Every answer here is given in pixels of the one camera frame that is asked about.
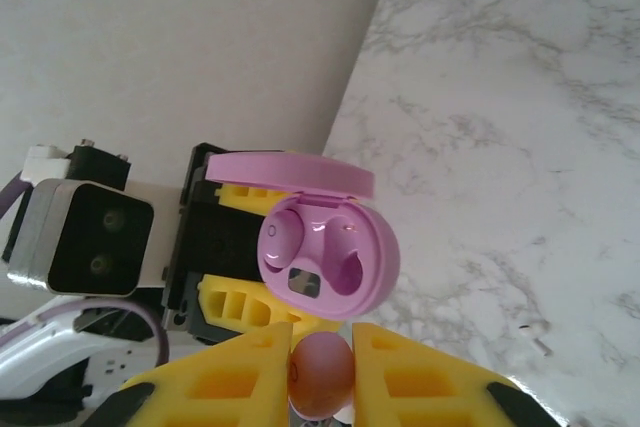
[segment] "pink earbud case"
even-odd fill
[[[258,266],[271,292],[331,320],[377,307],[400,271],[398,241],[375,210],[371,172],[326,157],[237,152],[209,159],[207,180],[292,192],[265,217]]]

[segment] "marble countertop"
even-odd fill
[[[326,154],[401,244],[366,320],[638,425],[640,0],[380,0]]]

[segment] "pink earbud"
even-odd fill
[[[269,215],[264,222],[264,261],[271,269],[284,269],[293,262],[302,245],[302,219],[292,210],[281,210]]]

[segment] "purple cable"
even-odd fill
[[[169,338],[167,332],[162,328],[160,318],[152,311],[143,307],[136,302],[132,302],[126,299],[80,299],[60,304],[50,309],[45,310],[36,315],[36,319],[42,322],[49,321],[59,315],[68,314],[69,312],[82,311],[85,309],[120,309],[132,312],[139,315],[151,328],[151,332],[158,340],[158,359],[156,361],[156,367],[169,362]],[[0,335],[0,349],[7,345],[9,342],[15,340],[21,335],[29,332],[31,329],[36,328],[37,325],[32,325],[24,322],[14,328],[10,328],[8,332]]]
[[[8,212],[11,206],[16,200],[29,188],[31,185],[29,182],[20,180],[20,174],[18,172],[16,176],[9,181],[0,191],[0,219]]]

